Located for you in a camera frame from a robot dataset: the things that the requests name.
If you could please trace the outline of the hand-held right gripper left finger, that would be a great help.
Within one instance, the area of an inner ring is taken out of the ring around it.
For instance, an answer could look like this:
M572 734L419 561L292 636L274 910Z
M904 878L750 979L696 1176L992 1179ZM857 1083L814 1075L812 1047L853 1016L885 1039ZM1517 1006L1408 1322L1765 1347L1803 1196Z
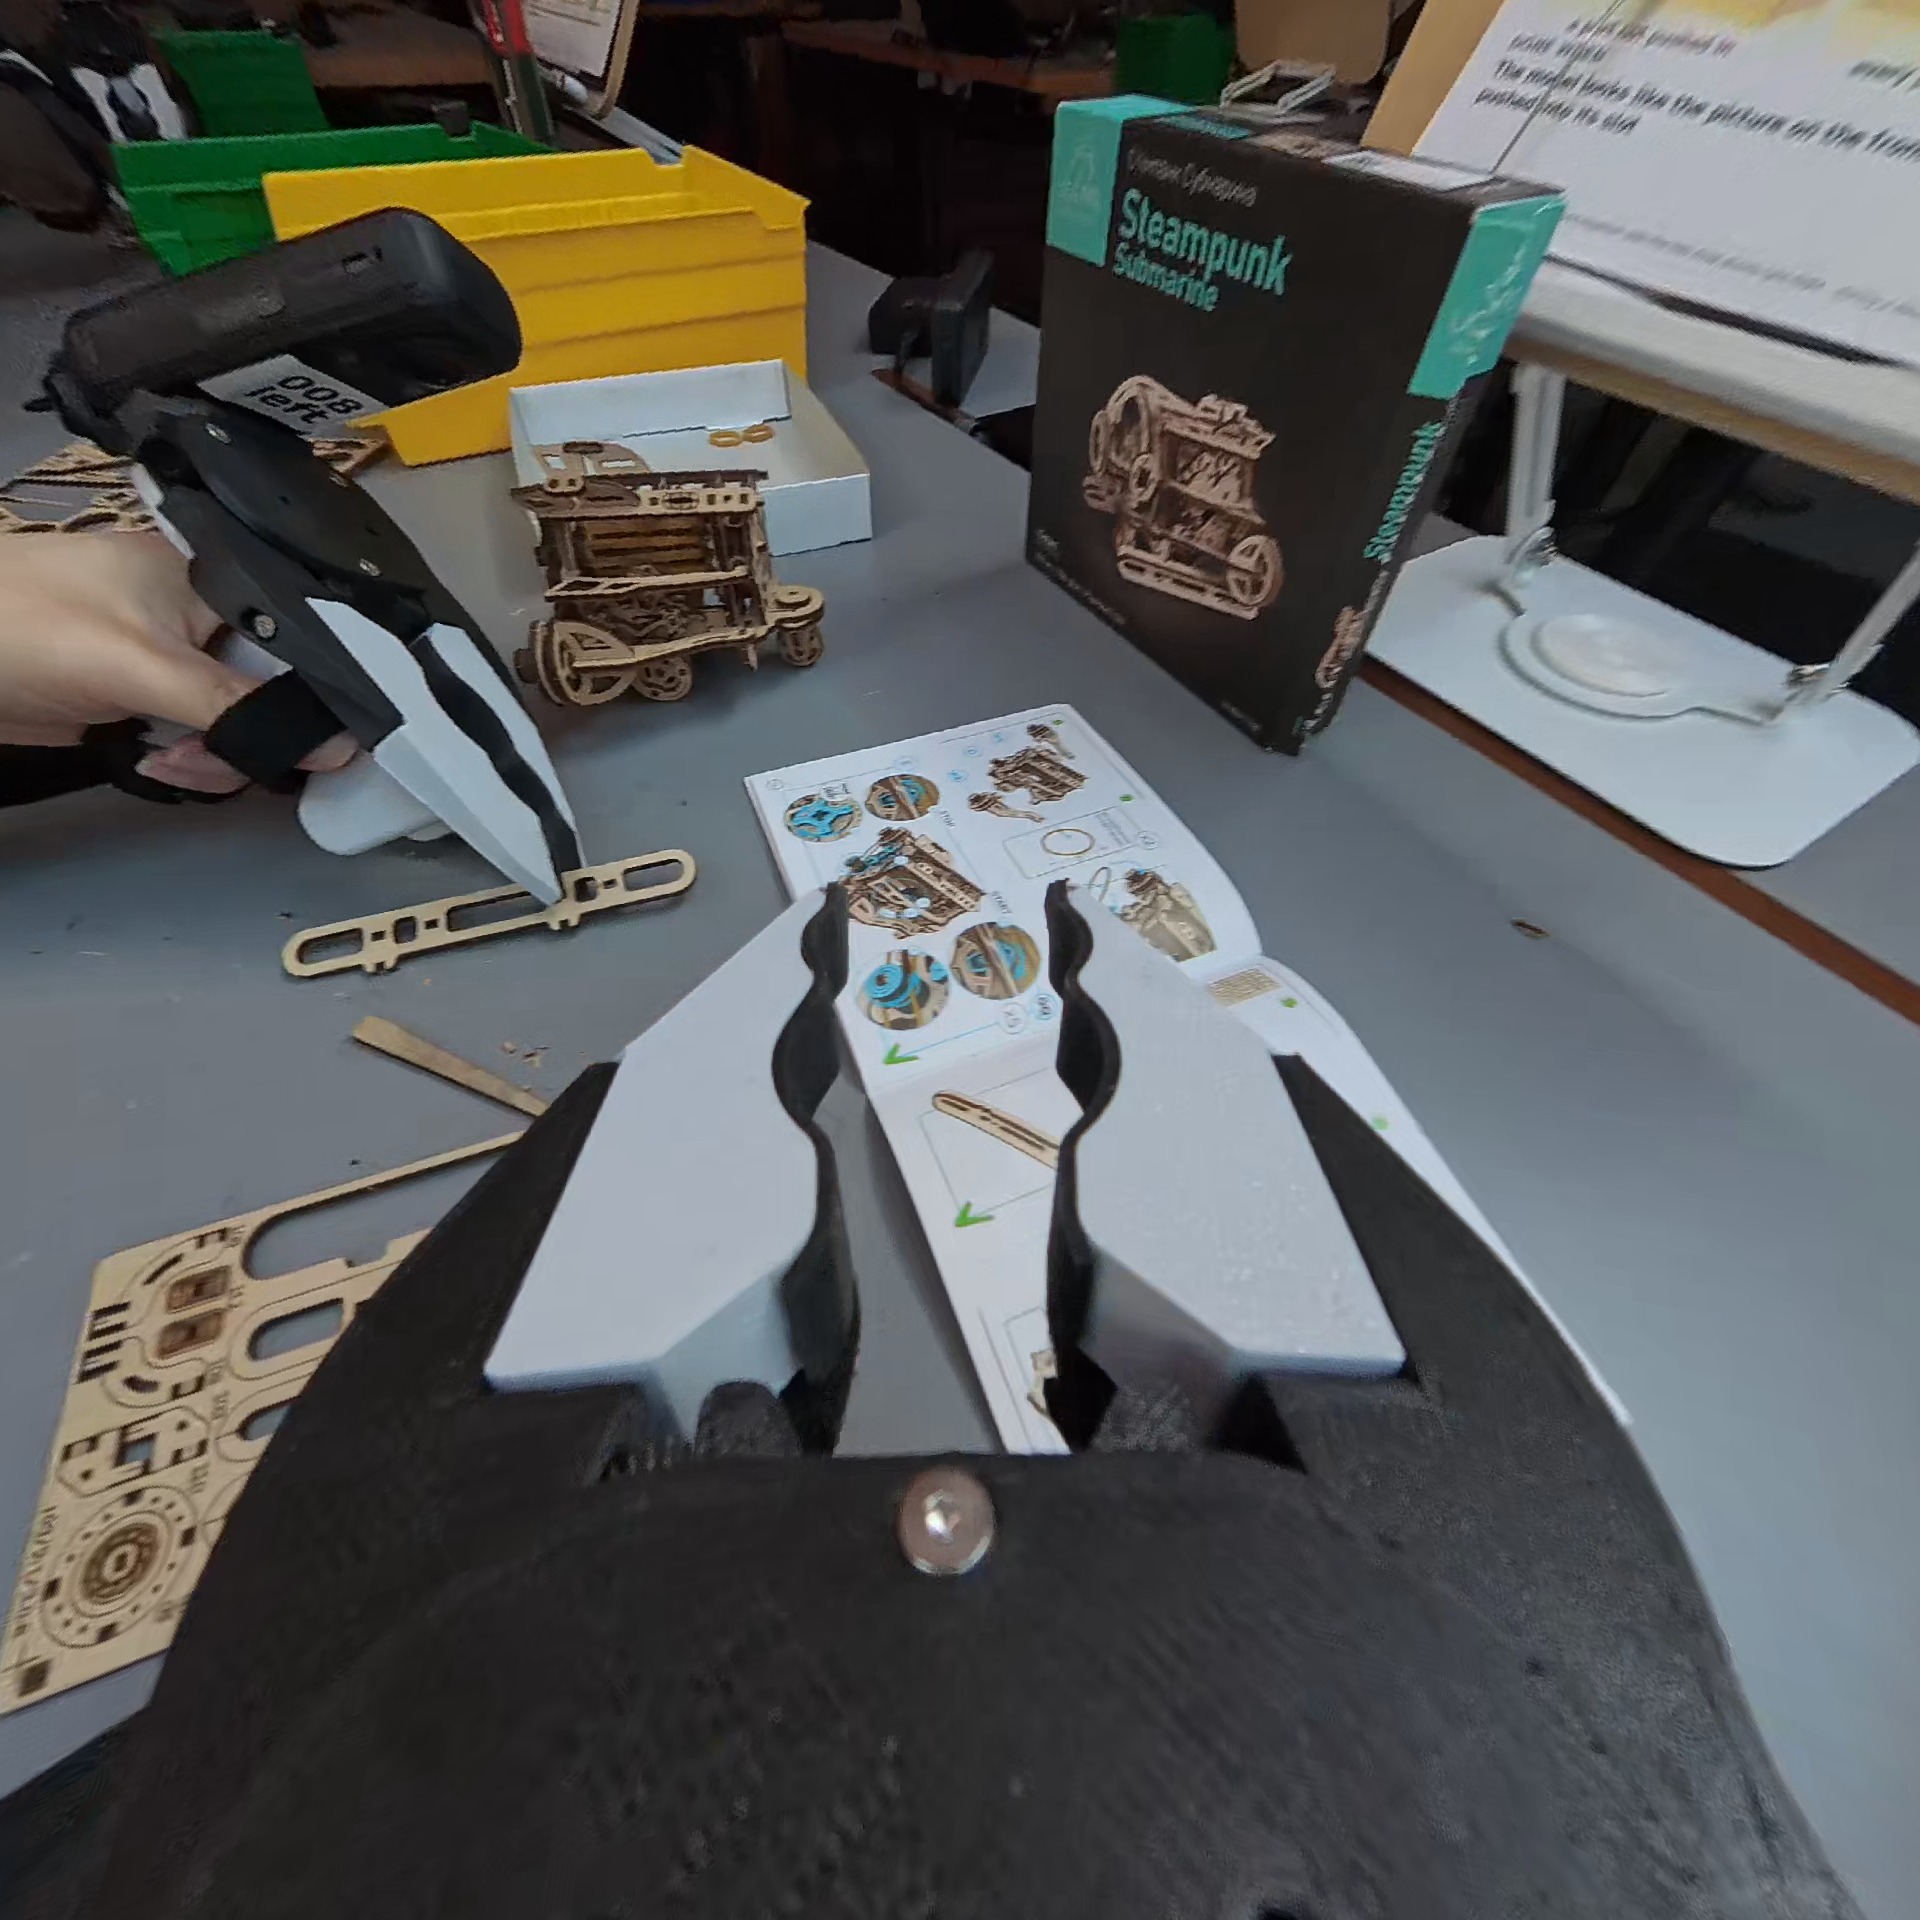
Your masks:
M848 902L801 896L629 1043L488 1358L504 1392L634 1386L692 1439L769 1391L837 1447L857 1279L818 1108L838 1072Z

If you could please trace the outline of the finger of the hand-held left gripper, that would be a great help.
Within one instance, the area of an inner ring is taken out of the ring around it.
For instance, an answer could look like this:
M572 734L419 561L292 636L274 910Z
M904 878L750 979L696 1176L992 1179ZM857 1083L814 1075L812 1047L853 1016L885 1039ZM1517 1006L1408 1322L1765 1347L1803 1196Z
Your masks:
M330 631L333 654L352 660L394 711L394 723L381 734L364 739L373 764L457 835L443 820L448 809L443 776L462 774L472 747L457 737L432 692L432 631L457 626L432 624L419 641L408 643L344 602L310 596L306 604Z
M443 776L443 820L501 878L553 906L585 852L555 761L509 679L467 630L432 631L432 692L472 747L465 770Z

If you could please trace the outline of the slotted wooden model strip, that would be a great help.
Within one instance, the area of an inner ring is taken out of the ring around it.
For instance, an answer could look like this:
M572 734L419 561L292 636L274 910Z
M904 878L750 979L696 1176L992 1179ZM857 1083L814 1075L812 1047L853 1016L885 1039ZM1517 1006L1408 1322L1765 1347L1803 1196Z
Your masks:
M517 886L492 886L473 894L304 929L285 940L278 966L296 979L346 972L388 974L430 954L501 943L521 932L572 932L614 912L676 902L697 876L699 864L678 848L630 856L568 871L555 904L541 904Z

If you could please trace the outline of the plywood parts sheet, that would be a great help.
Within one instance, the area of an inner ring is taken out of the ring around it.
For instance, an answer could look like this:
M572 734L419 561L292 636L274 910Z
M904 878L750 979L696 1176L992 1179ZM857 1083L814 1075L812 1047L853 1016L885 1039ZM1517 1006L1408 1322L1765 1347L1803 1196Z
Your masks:
M163 1656L276 1427L425 1232L265 1279L281 1222L488 1162L518 1134L98 1262L5 1625L11 1716Z

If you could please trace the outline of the assembled wooden model vehicle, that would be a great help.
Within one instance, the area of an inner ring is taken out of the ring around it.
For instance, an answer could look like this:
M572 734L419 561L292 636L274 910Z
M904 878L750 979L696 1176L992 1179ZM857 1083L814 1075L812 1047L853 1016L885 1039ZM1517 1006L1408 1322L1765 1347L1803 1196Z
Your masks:
M758 470L653 471L601 442L541 446L512 502L536 534L545 617L512 665L550 705L684 702L696 665L826 654L826 596L777 578Z

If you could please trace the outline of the black model kit box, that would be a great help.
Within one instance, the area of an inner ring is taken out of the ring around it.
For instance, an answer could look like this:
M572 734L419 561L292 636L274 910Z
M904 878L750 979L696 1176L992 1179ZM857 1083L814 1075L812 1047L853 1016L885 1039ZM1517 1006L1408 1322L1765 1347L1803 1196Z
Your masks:
M1267 752L1326 731L1563 219L1146 97L1053 116L1026 555Z

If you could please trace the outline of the person's left hand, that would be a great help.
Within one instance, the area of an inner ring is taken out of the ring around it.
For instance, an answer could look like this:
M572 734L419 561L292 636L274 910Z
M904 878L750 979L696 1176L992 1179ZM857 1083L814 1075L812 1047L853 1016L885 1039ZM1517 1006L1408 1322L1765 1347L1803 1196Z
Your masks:
M140 798L248 792L206 744L256 689L216 654L221 631L165 536L5 537L5 802L88 784Z

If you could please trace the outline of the green plastic bins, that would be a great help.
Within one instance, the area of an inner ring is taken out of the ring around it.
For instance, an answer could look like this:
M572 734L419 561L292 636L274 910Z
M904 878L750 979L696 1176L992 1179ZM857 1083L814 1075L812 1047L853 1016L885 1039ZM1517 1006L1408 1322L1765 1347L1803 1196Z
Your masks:
M538 153L515 130L468 119L336 128L304 52L274 32L165 30L158 49L185 88L200 132L115 152L133 225L163 267L196 273L274 240L267 175L310 175Z

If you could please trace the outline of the stacked yellow plastic bins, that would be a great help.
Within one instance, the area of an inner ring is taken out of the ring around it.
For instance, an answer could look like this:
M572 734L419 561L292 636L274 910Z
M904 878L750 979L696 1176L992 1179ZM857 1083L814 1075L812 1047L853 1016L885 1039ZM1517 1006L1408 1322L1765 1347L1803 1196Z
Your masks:
M276 239L412 209L512 295L512 376L394 408L394 455L425 466L507 448L512 386L787 362L809 371L806 202L685 146L267 175Z

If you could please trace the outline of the wooden lattice scrap sheet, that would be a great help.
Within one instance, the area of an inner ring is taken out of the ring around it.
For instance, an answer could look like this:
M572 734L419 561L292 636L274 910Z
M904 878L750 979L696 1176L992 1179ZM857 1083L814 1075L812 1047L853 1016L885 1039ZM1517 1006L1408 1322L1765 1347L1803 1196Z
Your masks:
M310 516L323 537L352 526L356 480L396 443L381 430L301 440L238 417L181 420L146 454L107 454L73 442L5 482L5 536L156 534L201 528L185 495L203 484L225 512L262 537L291 536Z

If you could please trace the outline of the white cardboard tray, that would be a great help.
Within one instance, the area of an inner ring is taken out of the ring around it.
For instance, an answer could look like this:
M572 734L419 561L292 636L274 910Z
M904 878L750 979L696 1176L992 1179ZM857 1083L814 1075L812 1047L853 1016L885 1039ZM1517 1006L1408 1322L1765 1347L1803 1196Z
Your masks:
M805 376L780 359L517 386L509 432L526 487L756 474L777 559L873 536L868 466Z

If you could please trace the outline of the small black device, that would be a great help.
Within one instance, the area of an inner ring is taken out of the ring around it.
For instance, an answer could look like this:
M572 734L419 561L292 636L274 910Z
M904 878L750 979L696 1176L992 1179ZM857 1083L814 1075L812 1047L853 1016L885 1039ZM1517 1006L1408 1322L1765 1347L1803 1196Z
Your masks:
M995 254L972 250L944 275L899 278L868 308L868 351L900 374L929 362L930 396L947 408L966 401L992 339Z

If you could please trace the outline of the white document stand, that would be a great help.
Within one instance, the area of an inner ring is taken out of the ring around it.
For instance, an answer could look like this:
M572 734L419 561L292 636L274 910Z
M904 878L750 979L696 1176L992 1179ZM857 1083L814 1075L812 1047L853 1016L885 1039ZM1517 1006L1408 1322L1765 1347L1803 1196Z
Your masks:
M1834 660L1790 665L1560 559L1552 459L1577 384L1915 502L1915 368L1686 313L1563 263L1531 283L1506 353L1505 530L1410 561L1368 665L1726 870L1786 864L1907 778L1915 727L1852 683L1915 606L1915 559Z

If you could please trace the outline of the small green plastic bin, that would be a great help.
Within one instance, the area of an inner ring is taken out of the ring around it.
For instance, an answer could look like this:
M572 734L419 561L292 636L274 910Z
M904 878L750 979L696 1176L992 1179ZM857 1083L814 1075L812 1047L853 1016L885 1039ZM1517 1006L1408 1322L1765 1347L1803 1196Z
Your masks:
M1234 28L1211 12L1125 16L1116 28L1114 92L1216 105L1234 59Z

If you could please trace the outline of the printed paper sheet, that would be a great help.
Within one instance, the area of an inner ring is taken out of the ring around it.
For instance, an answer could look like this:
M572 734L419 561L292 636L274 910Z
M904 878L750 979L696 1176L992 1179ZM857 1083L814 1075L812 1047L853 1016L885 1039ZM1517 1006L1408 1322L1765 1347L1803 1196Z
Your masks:
M1555 186L1573 267L1915 366L1918 4L1501 4L1410 152Z

